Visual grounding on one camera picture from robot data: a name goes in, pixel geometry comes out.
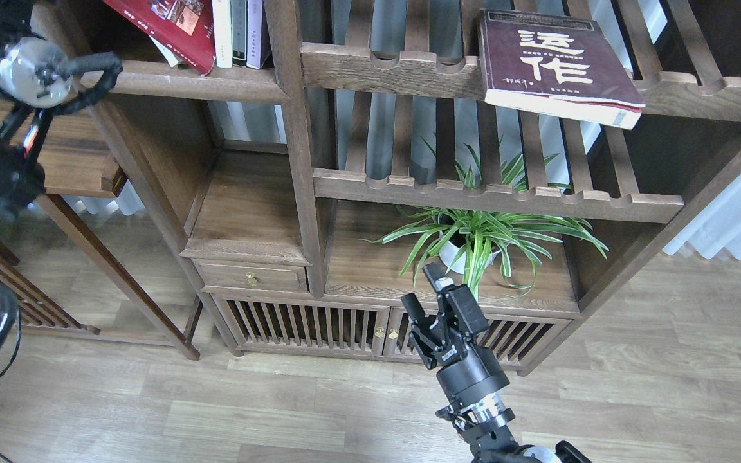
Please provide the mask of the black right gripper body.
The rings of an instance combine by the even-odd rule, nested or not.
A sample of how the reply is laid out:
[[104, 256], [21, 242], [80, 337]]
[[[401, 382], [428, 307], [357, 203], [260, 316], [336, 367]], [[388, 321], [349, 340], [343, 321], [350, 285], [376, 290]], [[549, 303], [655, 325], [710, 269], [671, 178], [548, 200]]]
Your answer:
[[489, 322], [470, 288], [448, 287], [436, 296], [438, 313], [420, 325], [411, 323], [410, 340], [428, 370], [440, 367], [436, 378], [450, 411], [468, 412], [509, 380], [491, 349], [475, 339]]

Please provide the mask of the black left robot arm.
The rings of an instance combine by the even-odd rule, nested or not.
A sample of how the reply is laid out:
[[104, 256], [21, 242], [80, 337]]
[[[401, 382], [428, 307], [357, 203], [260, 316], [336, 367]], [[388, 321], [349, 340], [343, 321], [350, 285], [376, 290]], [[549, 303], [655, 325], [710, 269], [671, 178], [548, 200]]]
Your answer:
[[123, 70], [114, 53], [70, 58], [32, 31], [32, 1], [0, 1], [0, 214], [18, 213], [45, 191], [39, 153], [56, 116], [99, 102]]

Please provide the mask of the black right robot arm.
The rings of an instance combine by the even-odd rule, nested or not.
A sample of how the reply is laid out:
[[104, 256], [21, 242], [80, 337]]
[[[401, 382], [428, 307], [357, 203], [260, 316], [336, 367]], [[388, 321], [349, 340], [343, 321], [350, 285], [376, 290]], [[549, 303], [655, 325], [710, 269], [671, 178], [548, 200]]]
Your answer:
[[449, 404], [436, 411], [470, 446], [474, 462], [588, 462], [567, 440], [553, 450], [521, 445], [509, 430], [515, 418], [502, 402], [500, 391], [509, 386], [491, 349], [477, 343], [476, 335], [489, 323], [465, 285], [445, 275], [440, 264], [423, 267], [436, 293], [438, 313], [427, 316], [414, 293], [401, 297], [410, 319], [409, 339], [428, 370], [436, 373]]

